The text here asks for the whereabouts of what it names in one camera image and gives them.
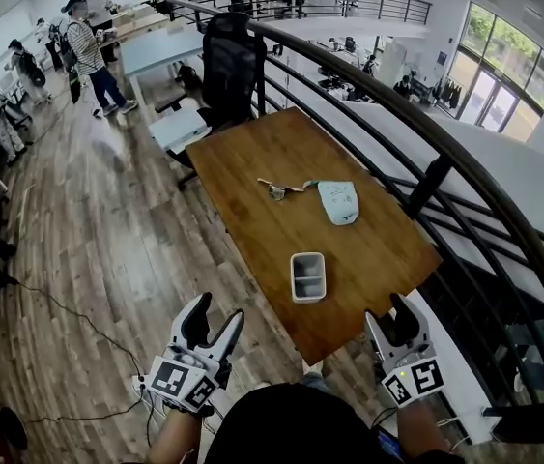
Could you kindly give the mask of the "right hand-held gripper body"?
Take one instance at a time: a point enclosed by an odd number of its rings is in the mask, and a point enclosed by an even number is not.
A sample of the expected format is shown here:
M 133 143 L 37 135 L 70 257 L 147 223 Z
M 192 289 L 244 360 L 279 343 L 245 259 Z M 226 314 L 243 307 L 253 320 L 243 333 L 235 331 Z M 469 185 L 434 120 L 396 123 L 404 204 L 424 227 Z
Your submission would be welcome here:
M 440 392 L 444 376 L 433 344 L 421 343 L 403 348 L 383 362 L 385 377 L 381 384 L 397 408 Z

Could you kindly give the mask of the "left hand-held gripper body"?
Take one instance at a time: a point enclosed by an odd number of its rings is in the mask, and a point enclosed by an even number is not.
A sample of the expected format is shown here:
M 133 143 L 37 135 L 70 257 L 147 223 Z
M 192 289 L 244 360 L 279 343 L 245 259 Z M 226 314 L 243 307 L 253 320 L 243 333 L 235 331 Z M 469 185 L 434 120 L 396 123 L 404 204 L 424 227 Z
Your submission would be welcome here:
M 193 349 L 175 338 L 155 357 L 145 386 L 173 408 L 200 412 L 217 389 L 226 387 L 232 351 L 233 341 L 224 334 L 211 346 Z

